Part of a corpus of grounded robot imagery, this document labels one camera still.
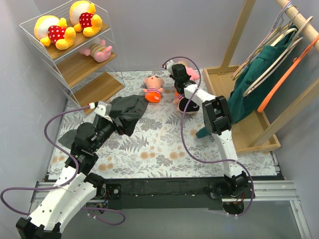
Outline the pink frog plush striped shirt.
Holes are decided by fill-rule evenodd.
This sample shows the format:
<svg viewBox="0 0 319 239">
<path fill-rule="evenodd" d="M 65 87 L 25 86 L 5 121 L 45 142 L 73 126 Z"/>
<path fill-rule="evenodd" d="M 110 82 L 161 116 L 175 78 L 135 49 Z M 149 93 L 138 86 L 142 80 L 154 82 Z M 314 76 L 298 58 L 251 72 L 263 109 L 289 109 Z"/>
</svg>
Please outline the pink frog plush striped shirt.
<svg viewBox="0 0 319 239">
<path fill-rule="evenodd" d="M 107 46 L 104 39 L 95 37 L 93 40 L 79 47 L 79 53 L 85 56 L 92 56 L 97 62 L 108 60 L 112 54 L 112 46 Z"/>
</svg>

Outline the pink pig plush striped hat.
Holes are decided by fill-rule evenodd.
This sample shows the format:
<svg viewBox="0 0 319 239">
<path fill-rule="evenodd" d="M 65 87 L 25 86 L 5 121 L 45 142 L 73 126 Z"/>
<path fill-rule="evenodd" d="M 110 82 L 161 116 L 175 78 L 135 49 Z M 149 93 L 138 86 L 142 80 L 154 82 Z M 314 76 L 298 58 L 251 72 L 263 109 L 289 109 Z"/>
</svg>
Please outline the pink pig plush striped hat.
<svg viewBox="0 0 319 239">
<path fill-rule="evenodd" d="M 191 81 L 199 80 L 200 76 L 198 75 L 198 73 L 193 68 L 188 67 L 186 62 L 181 61 L 180 64 L 185 66 L 186 73 L 190 76 Z"/>
</svg>

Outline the orange bear plush polka shirt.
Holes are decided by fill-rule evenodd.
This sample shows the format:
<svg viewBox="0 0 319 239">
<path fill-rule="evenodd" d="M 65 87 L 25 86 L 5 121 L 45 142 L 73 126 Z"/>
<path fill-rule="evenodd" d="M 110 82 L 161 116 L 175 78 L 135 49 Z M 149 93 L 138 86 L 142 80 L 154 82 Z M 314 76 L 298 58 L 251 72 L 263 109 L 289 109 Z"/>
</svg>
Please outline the orange bear plush polka shirt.
<svg viewBox="0 0 319 239">
<path fill-rule="evenodd" d="M 66 50 L 74 44 L 76 31 L 67 26 L 65 18 L 44 15 L 37 20 L 34 35 L 46 47 L 53 44 L 58 50 Z"/>
</svg>

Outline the yellow bear plush polka shirt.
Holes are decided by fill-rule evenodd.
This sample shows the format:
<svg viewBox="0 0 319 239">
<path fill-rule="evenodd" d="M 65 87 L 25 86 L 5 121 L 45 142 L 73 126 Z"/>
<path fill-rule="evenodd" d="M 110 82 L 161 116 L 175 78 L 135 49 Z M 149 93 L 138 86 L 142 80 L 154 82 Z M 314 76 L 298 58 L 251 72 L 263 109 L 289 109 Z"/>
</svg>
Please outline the yellow bear plush polka shirt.
<svg viewBox="0 0 319 239">
<path fill-rule="evenodd" d="M 74 2 L 69 10 L 70 21 L 76 32 L 86 37 L 95 36 L 102 28 L 103 21 L 96 14 L 95 5 L 87 0 Z"/>
</svg>

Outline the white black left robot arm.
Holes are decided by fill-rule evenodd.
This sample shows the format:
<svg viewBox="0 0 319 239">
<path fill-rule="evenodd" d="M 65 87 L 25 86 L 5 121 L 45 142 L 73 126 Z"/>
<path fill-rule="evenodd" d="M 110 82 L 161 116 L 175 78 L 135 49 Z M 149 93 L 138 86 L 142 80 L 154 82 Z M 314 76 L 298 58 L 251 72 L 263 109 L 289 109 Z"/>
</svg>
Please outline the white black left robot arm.
<svg viewBox="0 0 319 239">
<path fill-rule="evenodd" d="M 95 116 L 93 123 L 78 126 L 65 167 L 41 204 L 16 228 L 23 239 L 59 239 L 67 224 L 92 198 L 105 196 L 103 177 L 91 172 L 98 160 L 97 150 L 113 133 L 133 134 L 138 116 L 119 115 L 110 119 Z"/>
</svg>

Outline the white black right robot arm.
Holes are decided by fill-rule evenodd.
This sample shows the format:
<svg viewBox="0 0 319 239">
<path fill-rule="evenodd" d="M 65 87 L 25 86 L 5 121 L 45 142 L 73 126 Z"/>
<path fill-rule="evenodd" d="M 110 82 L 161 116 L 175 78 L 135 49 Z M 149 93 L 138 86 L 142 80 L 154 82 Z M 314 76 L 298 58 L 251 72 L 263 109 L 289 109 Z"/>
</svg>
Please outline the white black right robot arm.
<svg viewBox="0 0 319 239">
<path fill-rule="evenodd" d="M 238 163 L 232 140 L 231 115 L 224 96 L 215 96 L 199 88 L 190 79 L 186 67 L 182 64 L 171 66 L 171 74 L 177 92 L 187 99 L 185 108 L 190 103 L 202 108 L 204 126 L 214 137 L 223 163 L 224 183 L 214 186 L 216 193 L 239 197 L 248 186 L 248 177 L 243 166 Z"/>
</svg>

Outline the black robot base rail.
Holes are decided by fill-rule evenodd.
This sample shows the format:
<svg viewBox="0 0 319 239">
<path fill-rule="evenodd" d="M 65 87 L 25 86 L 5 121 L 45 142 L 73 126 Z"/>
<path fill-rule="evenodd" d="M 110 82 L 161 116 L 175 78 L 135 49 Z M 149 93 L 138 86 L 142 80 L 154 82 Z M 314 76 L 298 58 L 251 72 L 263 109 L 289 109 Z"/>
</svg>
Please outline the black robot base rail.
<svg viewBox="0 0 319 239">
<path fill-rule="evenodd" d="M 293 182 L 281 175 L 253 177 L 253 183 L 234 196 L 226 195 L 222 186 L 222 177 L 108 179 L 84 205 L 113 210 L 207 208 L 240 214 L 250 201 L 298 199 Z"/>
</svg>

